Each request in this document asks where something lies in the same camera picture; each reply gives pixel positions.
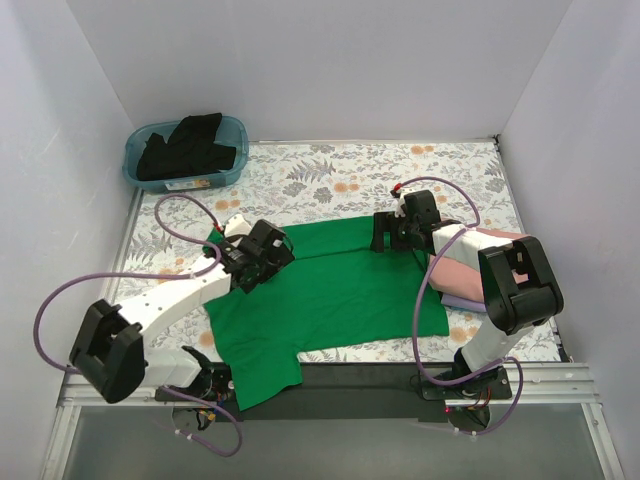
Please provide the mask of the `green t shirt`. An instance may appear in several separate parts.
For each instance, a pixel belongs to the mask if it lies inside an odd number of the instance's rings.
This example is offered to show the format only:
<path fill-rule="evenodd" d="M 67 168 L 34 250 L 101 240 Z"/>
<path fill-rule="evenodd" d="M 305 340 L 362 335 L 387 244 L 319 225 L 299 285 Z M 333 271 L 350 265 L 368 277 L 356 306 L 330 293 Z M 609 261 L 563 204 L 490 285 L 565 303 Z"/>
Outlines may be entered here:
<path fill-rule="evenodd" d="M 424 273 L 409 252 L 370 250 L 373 221 L 292 225 L 294 261 L 252 292 L 205 304 L 242 410 L 303 381 L 301 352 L 407 338 Z"/>

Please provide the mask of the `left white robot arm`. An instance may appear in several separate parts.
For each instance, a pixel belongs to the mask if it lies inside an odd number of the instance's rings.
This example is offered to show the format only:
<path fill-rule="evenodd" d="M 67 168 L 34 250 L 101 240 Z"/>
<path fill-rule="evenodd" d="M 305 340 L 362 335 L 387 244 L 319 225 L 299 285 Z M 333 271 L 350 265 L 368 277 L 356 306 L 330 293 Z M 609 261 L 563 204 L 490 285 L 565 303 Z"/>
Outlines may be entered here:
<path fill-rule="evenodd" d="M 187 314 L 233 291 L 251 292 L 294 259 L 286 233 L 266 220 L 232 217 L 178 280 L 112 305 L 92 304 L 71 349 L 70 363 L 109 404 L 140 387 L 173 387 L 205 397 L 213 364 L 193 347 L 154 346 L 155 339 Z"/>

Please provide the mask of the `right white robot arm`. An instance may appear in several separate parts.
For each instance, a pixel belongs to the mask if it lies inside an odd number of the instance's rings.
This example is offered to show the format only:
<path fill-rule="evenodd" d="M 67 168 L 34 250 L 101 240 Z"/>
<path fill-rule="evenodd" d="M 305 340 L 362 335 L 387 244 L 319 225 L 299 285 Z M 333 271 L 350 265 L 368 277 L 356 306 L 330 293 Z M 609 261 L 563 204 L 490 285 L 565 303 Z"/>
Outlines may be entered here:
<path fill-rule="evenodd" d="M 480 277 L 482 300 L 489 320 L 454 356 L 448 376 L 425 379 L 439 387 L 474 381 L 497 369 L 519 340 L 564 308 L 564 297 L 541 242 L 533 236 L 510 239 L 483 233 L 455 220 L 445 220 L 428 190 L 404 193 L 396 185 L 394 211 L 373 216 L 370 249 L 382 253 L 421 252 L 427 270 L 414 307 L 414 357 L 423 368 L 418 348 L 422 298 L 438 263 L 453 260 Z"/>

